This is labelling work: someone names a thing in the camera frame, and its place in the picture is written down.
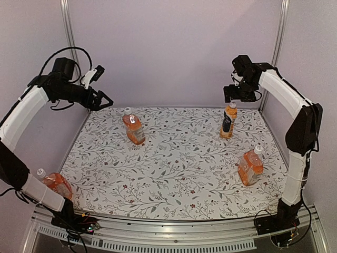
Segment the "vertical metal pole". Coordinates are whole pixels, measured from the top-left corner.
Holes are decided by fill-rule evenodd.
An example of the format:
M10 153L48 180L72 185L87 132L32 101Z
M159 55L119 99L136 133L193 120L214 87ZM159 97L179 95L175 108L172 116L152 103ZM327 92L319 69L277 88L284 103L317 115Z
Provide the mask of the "vertical metal pole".
M282 4L281 4L279 26L277 28L276 42L275 42L274 53L273 53L273 58L271 62L273 66L277 66L277 63L280 57L280 51L281 51L283 35L284 35L285 25L286 25L286 18L288 16L289 1L290 0L282 0ZM263 95L262 95L261 105L259 108L261 113L265 109L265 106L268 101L268 96L269 96L269 92L264 90Z
M73 34L73 29L72 29L72 24L71 24L71 19L70 19L70 12L69 12L69 4L68 0L60 0L61 4L61 12L62 12L62 18L63 18L63 24L64 24L64 30L65 30L65 35L68 41L69 46L75 46L75 40L74 40L74 34ZM78 61L77 57L77 51L75 49L70 50L70 55L72 59L80 64ZM80 76L80 72L78 71L77 68L75 68L75 74L76 78Z

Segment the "wall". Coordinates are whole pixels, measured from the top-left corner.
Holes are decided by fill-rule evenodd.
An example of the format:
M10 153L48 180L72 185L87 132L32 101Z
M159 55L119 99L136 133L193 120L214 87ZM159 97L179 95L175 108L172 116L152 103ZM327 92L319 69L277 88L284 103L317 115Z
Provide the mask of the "wall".
M45 60L67 46L59 0L0 1L0 118L38 74ZM41 109L20 139L15 153L31 173L57 171L86 116L80 106L63 112ZM8 188L0 182L0 192ZM18 253L34 206L13 192L0 198L0 252Z
M283 77L313 102L323 106L320 152L312 154L304 195L314 203L331 249L337 247L336 201L336 70L337 2L290 1L278 68ZM265 117L285 151L284 136L292 120L270 96Z
M259 0L70 1L77 44L106 68L94 87L114 106L224 106L236 56L271 61L280 7Z

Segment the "bottle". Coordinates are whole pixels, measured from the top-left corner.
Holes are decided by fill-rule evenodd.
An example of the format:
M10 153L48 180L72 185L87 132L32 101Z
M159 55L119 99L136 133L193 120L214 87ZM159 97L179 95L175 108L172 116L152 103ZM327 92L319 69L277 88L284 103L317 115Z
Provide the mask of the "bottle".
M224 139L229 139L230 137L232 137L234 121L237 117L237 108L236 108L235 102L231 102L226 107L224 116L225 118L222 122L221 130L220 130L220 137Z
M130 107L124 109L123 122L126 125L127 137L136 145L145 141L143 126L139 118L132 114Z
M41 178L42 183L44 183L50 189L67 198L68 200L72 199L72 187L61 174L51 173L49 176L46 176L44 169L38 169L37 175L39 178Z
M263 162L260 154L263 148L257 145L254 149L246 152L239 164L238 172L245 186L255 184L263 173Z

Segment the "table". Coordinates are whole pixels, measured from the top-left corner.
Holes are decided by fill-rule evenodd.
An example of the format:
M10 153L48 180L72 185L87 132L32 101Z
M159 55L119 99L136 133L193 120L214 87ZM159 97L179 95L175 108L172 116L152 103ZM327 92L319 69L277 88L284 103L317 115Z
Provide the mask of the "table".
M273 212L287 169L258 110L238 110L233 136L219 137L224 109L133 108L146 141L126 136L122 108L92 112L61 174L77 209L150 219L228 219ZM245 187L244 152L261 144L264 174Z

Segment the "bottle cap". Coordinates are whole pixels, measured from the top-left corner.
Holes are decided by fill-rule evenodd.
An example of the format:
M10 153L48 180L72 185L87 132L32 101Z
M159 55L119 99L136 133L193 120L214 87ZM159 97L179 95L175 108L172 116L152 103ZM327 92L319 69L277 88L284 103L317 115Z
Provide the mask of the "bottle cap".
M46 172L44 169L38 169L36 174L38 175L39 178L45 178L46 177Z
M131 108L130 108L130 107L125 108L125 109L124 109L124 113L125 113L126 115L130 115L130 114L132 113Z
M263 151L263 147L261 145L256 145L255 149L254 149L254 153L255 154L261 154Z
M231 108L236 108L236 103L235 103L235 102L231 102L231 103L230 103L230 107L231 107Z

